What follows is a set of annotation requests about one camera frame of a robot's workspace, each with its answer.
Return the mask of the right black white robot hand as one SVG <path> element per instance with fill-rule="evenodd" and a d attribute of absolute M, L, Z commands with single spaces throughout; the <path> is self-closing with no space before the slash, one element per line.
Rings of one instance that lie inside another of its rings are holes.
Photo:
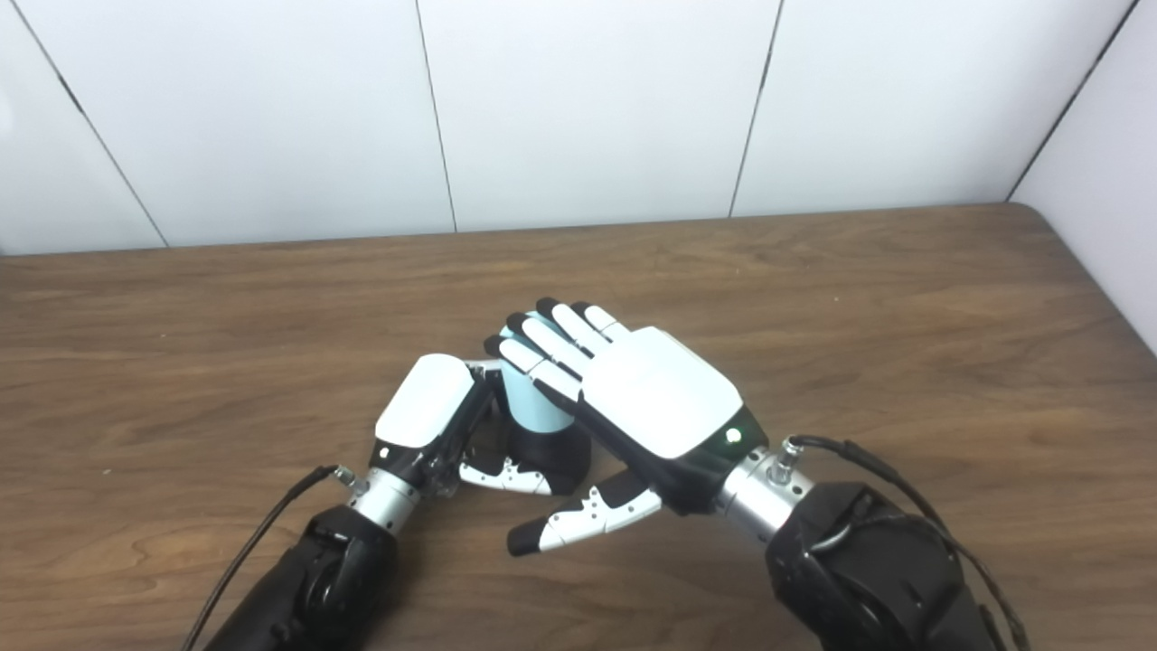
<path fill-rule="evenodd" d="M 509 315 L 484 350 L 624 463 L 583 497 L 508 532 L 515 557 L 607 534 L 661 508 L 712 515 L 740 463 L 768 449 L 725 375 L 666 331 L 628 330 L 589 302 L 539 299 L 537 316 Z"/>

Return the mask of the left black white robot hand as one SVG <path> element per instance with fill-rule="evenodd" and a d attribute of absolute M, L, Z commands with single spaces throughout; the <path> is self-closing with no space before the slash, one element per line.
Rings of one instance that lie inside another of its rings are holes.
<path fill-rule="evenodd" d="M 426 354 L 373 426 L 369 468 L 423 495 L 459 483 L 570 495 L 589 474 L 592 444 L 501 360 Z"/>

